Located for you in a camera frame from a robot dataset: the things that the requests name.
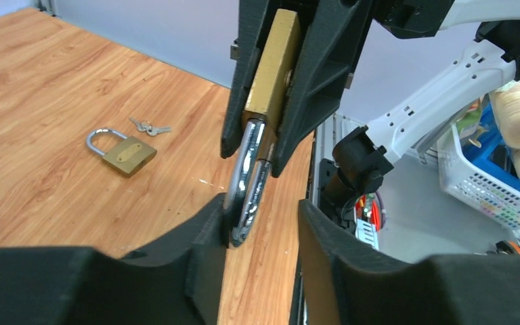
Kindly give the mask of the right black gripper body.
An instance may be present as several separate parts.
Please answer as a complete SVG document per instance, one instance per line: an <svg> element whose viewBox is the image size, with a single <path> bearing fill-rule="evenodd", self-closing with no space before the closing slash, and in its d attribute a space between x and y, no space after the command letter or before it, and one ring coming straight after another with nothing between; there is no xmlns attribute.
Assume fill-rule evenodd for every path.
<svg viewBox="0 0 520 325"><path fill-rule="evenodd" d="M281 1L278 9L289 9L297 12L301 25L301 41L303 29L307 27L307 19L319 1ZM372 21L378 22L392 35L399 39L415 39L432 37L440 29L447 16L452 1L373 1L374 11ZM235 60L238 57L237 39L233 50ZM349 74L345 88L350 86Z"/></svg>

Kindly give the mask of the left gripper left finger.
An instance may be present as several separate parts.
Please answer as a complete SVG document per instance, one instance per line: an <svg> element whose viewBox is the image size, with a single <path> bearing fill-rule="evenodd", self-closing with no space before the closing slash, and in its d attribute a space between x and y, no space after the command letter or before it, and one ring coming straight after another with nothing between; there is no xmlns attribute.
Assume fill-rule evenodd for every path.
<svg viewBox="0 0 520 325"><path fill-rule="evenodd" d="M0 248L0 324L215 324L223 199L119 259L88 246Z"/></svg>

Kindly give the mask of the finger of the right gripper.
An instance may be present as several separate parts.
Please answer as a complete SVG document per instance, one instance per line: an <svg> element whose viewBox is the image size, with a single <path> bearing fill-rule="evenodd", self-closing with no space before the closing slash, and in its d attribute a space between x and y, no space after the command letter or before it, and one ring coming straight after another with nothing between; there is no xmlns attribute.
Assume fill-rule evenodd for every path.
<svg viewBox="0 0 520 325"><path fill-rule="evenodd" d="M279 177L300 142L339 108L373 19L373 1L319 1L307 19L272 157Z"/></svg>
<svg viewBox="0 0 520 325"><path fill-rule="evenodd" d="M243 135L242 111L259 57L281 1L240 1L238 8L238 57L221 132L220 155L232 156Z"/></svg>

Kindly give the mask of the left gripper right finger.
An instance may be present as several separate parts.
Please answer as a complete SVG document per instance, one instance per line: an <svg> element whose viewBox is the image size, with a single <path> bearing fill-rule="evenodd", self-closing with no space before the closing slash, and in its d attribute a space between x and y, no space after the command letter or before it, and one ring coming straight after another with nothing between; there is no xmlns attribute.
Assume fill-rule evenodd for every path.
<svg viewBox="0 0 520 325"><path fill-rule="evenodd" d="M520 324L520 255L433 255L406 263L298 205L310 324Z"/></svg>

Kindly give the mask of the brass padlock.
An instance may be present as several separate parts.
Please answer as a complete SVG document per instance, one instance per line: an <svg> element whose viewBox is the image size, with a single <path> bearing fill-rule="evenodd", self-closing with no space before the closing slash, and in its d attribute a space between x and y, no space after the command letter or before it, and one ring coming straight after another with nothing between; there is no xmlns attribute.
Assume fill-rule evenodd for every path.
<svg viewBox="0 0 520 325"><path fill-rule="evenodd" d="M244 133L223 205L230 248L246 241L259 210L300 37L297 12L278 9L244 105Z"/></svg>
<svg viewBox="0 0 520 325"><path fill-rule="evenodd" d="M93 145L92 141L97 136L111 134L121 138L121 141L109 151L104 152ZM157 154L157 149L142 140L126 136L123 133L108 128L93 130L85 140L86 146L101 156L103 162L118 171L124 177L132 177L140 169L146 166Z"/></svg>

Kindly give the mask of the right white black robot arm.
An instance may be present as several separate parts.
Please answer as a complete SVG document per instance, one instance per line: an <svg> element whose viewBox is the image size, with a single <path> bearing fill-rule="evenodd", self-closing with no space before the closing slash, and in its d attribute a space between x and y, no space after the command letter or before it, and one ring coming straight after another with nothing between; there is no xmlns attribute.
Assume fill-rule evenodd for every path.
<svg viewBox="0 0 520 325"><path fill-rule="evenodd" d="M456 61L334 150L350 194L375 191L405 151L480 95L520 79L520 1L241 1L221 156L237 155L224 202L247 221L269 175L338 110L373 22L398 39L479 24Z"/></svg>

